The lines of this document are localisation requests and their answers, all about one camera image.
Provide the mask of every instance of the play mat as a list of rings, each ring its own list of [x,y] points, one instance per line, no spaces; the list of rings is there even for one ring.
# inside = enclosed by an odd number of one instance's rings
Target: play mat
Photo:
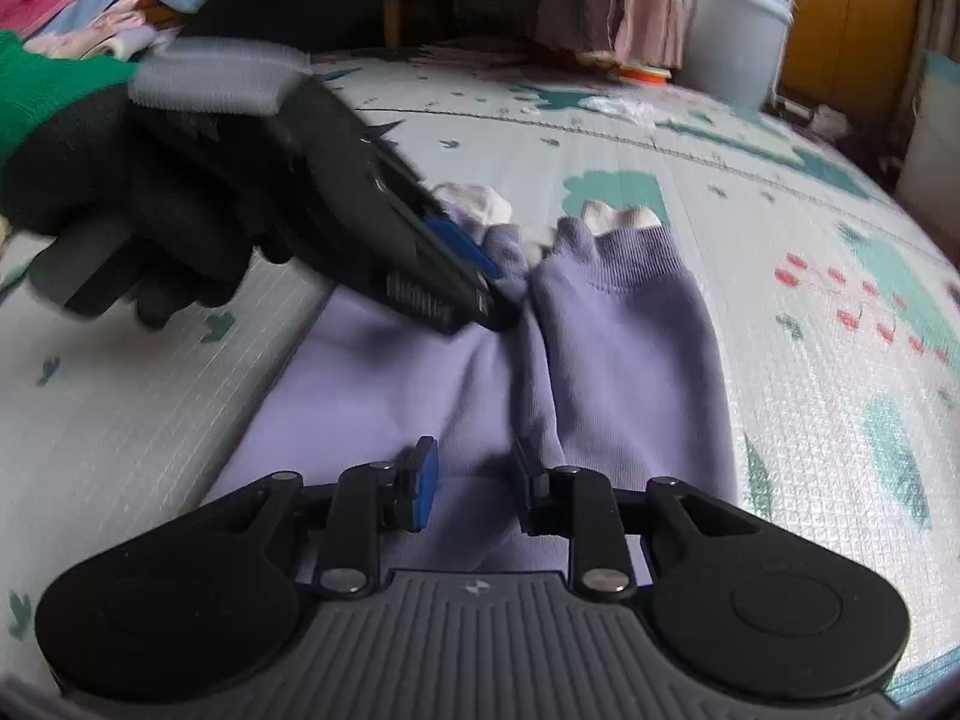
[[[895,700],[960,664],[960,277],[878,186],[775,119],[502,52],[325,57],[318,73],[427,186],[493,187],[515,223],[553,223],[587,199],[652,208],[716,325],[738,503],[901,591],[912,634]],[[8,254],[0,276],[16,265]],[[323,289],[261,265],[224,312],[186,312],[150,337],[116,309],[101,320],[122,341],[109,354],[103,327],[9,292],[0,665],[40,680],[43,588],[197,500]]]

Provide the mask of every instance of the metal screw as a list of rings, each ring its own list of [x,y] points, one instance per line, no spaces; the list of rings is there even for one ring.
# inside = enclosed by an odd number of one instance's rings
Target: metal screw
[[[592,568],[581,581],[594,592],[620,592],[627,589],[630,577],[615,568]]]
[[[367,575],[356,568],[328,568],[320,574],[320,586],[341,595],[361,590],[366,583]]]

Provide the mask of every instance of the black glove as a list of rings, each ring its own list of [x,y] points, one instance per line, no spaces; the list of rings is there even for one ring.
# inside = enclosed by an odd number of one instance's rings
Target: black glove
[[[58,302],[91,317],[131,295],[152,328],[194,301],[230,300],[255,245],[274,262],[290,258],[271,236],[245,231],[224,185],[133,120],[126,84],[62,108],[27,136],[3,168],[0,215],[56,236],[30,268],[58,282],[48,295],[62,285]],[[116,249],[86,278],[90,257],[101,256],[91,252],[112,236]]]

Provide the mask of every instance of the curtain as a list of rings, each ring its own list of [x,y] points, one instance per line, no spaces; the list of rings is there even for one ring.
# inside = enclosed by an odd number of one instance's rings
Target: curtain
[[[621,64],[678,67],[682,0],[539,0],[536,40]]]
[[[913,131],[914,100],[923,83],[923,57],[927,52],[942,53],[960,62],[960,0],[920,0],[918,4],[913,53],[890,132],[894,143],[901,146],[906,146]]]

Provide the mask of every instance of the gloved hand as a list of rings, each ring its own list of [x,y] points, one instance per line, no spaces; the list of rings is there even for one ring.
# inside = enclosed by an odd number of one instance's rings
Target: gloved hand
[[[30,55],[0,32],[0,215],[14,230],[56,236],[32,271],[89,269],[83,258],[98,242],[85,239],[136,232],[137,243],[119,247],[64,304],[97,316],[129,294],[141,322],[158,328],[194,301],[230,300],[255,245],[274,262],[290,255],[253,240],[223,185],[131,120],[135,69],[109,57]]]

